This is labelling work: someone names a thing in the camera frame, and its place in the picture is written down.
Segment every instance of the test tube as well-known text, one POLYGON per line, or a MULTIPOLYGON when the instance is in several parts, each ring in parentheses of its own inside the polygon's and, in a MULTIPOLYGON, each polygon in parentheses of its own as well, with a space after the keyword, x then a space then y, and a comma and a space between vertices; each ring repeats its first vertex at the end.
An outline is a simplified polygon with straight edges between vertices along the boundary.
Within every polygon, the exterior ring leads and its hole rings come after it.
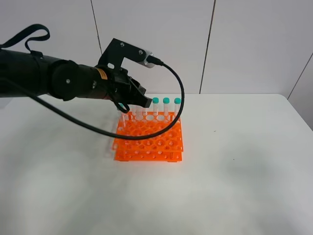
POLYGON ((122 118, 122 122, 123 122, 123 126, 126 127, 126 123, 125 123, 125 114, 121 112, 121 118, 122 118))
POLYGON ((153 115, 157 116, 158 98, 154 97, 152 99, 152 102, 153 102, 153 115))
POLYGON ((136 121, 136 106, 135 105, 131 106, 131 111, 132 111, 132 115, 130 115, 130 120, 136 121))
POLYGON ((181 99, 180 98, 175 98, 174 99, 174 103, 175 103, 175 116, 177 116, 178 110, 180 108, 180 103, 181 103, 181 99))
POLYGON ((147 115, 148 115, 148 111, 147 111, 146 108, 143 108, 142 115, 144 115, 144 116, 147 116, 147 115))
POLYGON ((170 99, 168 97, 165 97, 163 99, 163 105, 164 105, 164 120, 167 120, 168 117, 168 105, 170 103, 170 99))
POLYGON ((143 119, 143 116, 142 116, 142 107, 140 107, 140 106, 137 106, 136 119, 137 119, 138 121, 140 121, 140 120, 143 119))

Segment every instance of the rack hole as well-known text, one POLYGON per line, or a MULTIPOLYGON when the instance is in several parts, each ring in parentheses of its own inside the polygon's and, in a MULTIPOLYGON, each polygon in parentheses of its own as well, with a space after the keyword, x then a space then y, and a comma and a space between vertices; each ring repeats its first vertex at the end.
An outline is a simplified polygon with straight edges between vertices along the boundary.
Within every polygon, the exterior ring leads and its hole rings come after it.
POLYGON ((142 127, 142 126, 143 126, 143 122, 138 122, 138 123, 136 124, 136 126, 137 126, 137 127, 142 127))
POLYGON ((171 140, 171 141, 169 141, 168 145, 173 147, 173 146, 177 145, 177 141, 171 140))
POLYGON ((146 130, 144 133, 145 133, 146 135, 149 135, 149 134, 152 133, 152 131, 151 131, 151 130, 146 130))
POLYGON ((174 131, 170 131, 169 133, 168 133, 168 136, 170 137, 170 138, 172 138, 172 137, 176 137, 176 132, 174 132, 174 131))
POLYGON ((137 121, 143 120, 143 115, 137 115, 137 116, 136 116, 136 120, 137 120, 137 121))
POLYGON ((162 146, 162 145, 164 145, 164 141, 163 140, 158 140, 157 144, 158 144, 158 146, 162 146))
POLYGON ((134 135, 134 136, 141 136, 141 134, 142 134, 142 132, 139 131, 139 130, 134 130, 134 131, 133 131, 133 135, 134 135))
POLYGON ((153 122, 148 122, 148 123, 147 123, 147 127, 148 127, 148 128, 152 128, 152 127, 154 127, 154 125, 155 125, 155 124, 154 124, 153 122))
POLYGON ((147 115, 147 116, 146 116, 146 119, 147 119, 148 121, 152 121, 154 118, 155 118, 155 117, 154 117, 153 115, 147 115))
POLYGON ((150 140, 147 140, 144 142, 144 145, 147 145, 147 146, 150 146, 151 144, 153 144, 153 142, 150 140))
POLYGON ((163 116, 163 115, 158 115, 158 116, 156 117, 156 119, 157 119, 158 121, 163 121, 163 120, 164 120, 164 116, 163 116))

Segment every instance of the white table surface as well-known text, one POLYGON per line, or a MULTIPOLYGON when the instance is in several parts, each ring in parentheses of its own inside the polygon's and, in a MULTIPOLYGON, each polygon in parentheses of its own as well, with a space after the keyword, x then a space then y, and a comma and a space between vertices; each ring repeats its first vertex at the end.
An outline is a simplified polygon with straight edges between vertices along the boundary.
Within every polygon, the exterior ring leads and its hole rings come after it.
MULTIPOLYGON (((109 101, 45 99, 114 129, 109 101)), ((182 130, 181 163, 116 162, 110 138, 14 98, 0 110, 0 234, 313 234, 313 132, 284 97, 190 94, 182 130)))

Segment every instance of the black strap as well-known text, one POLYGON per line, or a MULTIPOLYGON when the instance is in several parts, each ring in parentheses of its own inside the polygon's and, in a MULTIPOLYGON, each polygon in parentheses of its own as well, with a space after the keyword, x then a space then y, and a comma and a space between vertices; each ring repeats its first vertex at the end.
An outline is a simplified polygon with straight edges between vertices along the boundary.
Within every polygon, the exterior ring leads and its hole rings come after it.
POLYGON ((117 109, 119 111, 121 111, 121 112, 123 112, 125 114, 129 112, 130 108, 129 108, 127 103, 125 103, 125 102, 118 103, 116 101, 116 99, 114 98, 114 95, 112 95, 112 93, 109 92, 109 91, 107 91, 107 92, 108 92, 109 97, 111 98, 111 100, 113 101, 113 103, 115 104, 115 106, 117 107, 117 109))
POLYGON ((30 51, 31 54, 38 55, 40 53, 42 55, 41 52, 31 50, 29 48, 29 46, 28 46, 28 42, 29 41, 46 41, 46 40, 48 40, 50 38, 49 29, 47 27, 43 26, 42 24, 38 24, 38 23, 37 24, 33 24, 33 25, 27 27, 26 29, 22 30, 17 35, 15 35, 13 38, 11 38, 9 41, 7 41, 6 43, 0 44, 0 49, 1 48, 8 48, 8 47, 14 46, 15 44, 19 43, 24 38, 28 37, 30 34, 36 32, 36 31, 38 31, 40 29, 46 31, 47 34, 44 35, 44 36, 32 37, 32 38, 27 39, 26 42, 25 42, 25 47, 27 48, 27 50, 30 51))

